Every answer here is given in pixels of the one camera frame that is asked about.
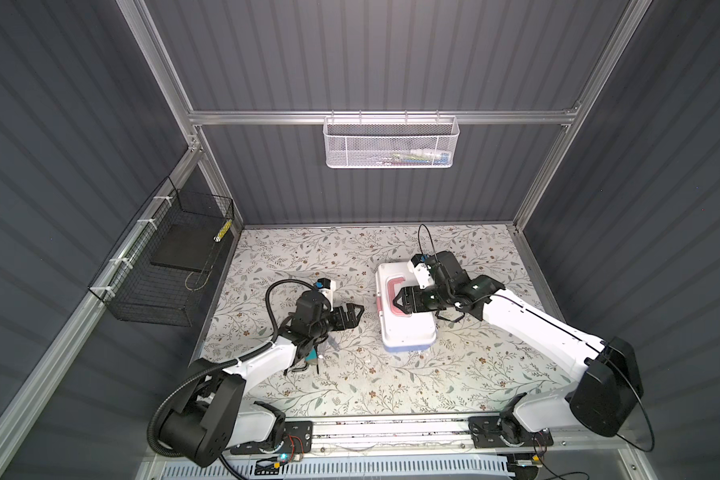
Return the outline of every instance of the metal mounting plate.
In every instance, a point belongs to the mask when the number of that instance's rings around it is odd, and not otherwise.
[[[288,436],[301,439],[301,445],[298,442],[296,443],[296,453],[309,453],[312,450],[312,422],[286,422],[284,425],[286,434],[283,437],[282,445],[271,454],[291,453],[291,443]],[[259,449],[261,445],[259,442],[243,443],[240,446],[230,448],[229,452],[231,455],[261,455],[265,453]]]
[[[503,447],[533,447],[531,440],[523,442],[520,445],[513,446],[507,443],[499,433],[492,433],[489,428],[486,428],[484,424],[495,424],[498,416],[496,415],[484,415],[469,417],[467,420],[469,424],[469,432],[472,437],[472,442],[475,448],[503,448]],[[540,432],[541,441],[537,444],[543,447],[551,447],[554,444],[552,440],[552,434],[549,430]]]

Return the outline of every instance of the gray corrugated wall panel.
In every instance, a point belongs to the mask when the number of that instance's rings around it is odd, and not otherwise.
[[[3,478],[132,478],[146,422],[181,380],[200,328],[105,314]]]
[[[571,324],[636,348],[662,478],[720,477],[720,1],[654,2],[587,122],[528,241]]]
[[[319,126],[203,128],[248,224],[511,220],[560,131],[465,125],[454,166],[332,169]]]
[[[208,187],[208,182],[206,182],[206,178],[202,176],[200,168],[195,168],[192,171],[190,176],[186,179],[186,182],[184,182],[182,189],[211,195],[211,189],[210,187]]]
[[[0,414],[185,149],[114,1],[0,2]],[[103,322],[4,478],[16,478],[19,464],[22,477],[37,478],[29,472],[42,471],[45,454],[73,470],[93,469],[81,476],[106,476],[109,468],[116,474],[108,478],[133,474],[146,404],[170,388],[197,332]],[[68,392],[141,410],[106,418],[84,402],[54,407]],[[138,431],[140,441],[118,447],[115,464],[97,466],[92,425],[109,429],[110,444],[121,432]],[[38,440],[47,426],[53,435]]]
[[[197,110],[573,106],[626,0],[148,0]]]

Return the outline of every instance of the black wire basket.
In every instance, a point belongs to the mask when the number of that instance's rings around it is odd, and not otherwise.
[[[100,272],[115,261],[110,282],[90,292],[118,320],[203,322],[234,240],[233,211],[231,198],[174,189],[151,220],[138,220],[144,225],[127,252],[108,256]]]

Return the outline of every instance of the white mesh basket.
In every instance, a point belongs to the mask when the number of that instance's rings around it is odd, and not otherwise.
[[[364,117],[354,123],[326,117],[322,132],[330,168],[448,168],[459,130],[454,117]]]

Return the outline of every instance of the floral tablecloth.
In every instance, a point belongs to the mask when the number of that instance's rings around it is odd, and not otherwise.
[[[407,261],[418,251],[417,227],[244,230],[204,345],[221,361],[271,335],[267,287],[282,278],[339,284],[335,304],[365,306],[360,326],[334,332],[320,373],[276,374],[251,390],[289,416],[472,412],[500,409],[519,392],[570,382],[557,366],[518,338],[471,316],[438,321],[438,340],[421,352],[387,353],[375,305],[377,265]],[[431,226],[434,245],[456,254],[471,276],[487,274],[540,308],[517,249],[503,225]],[[422,231],[425,253],[431,249]],[[272,307],[282,321],[303,291],[281,285]],[[456,312],[444,316],[455,318]]]

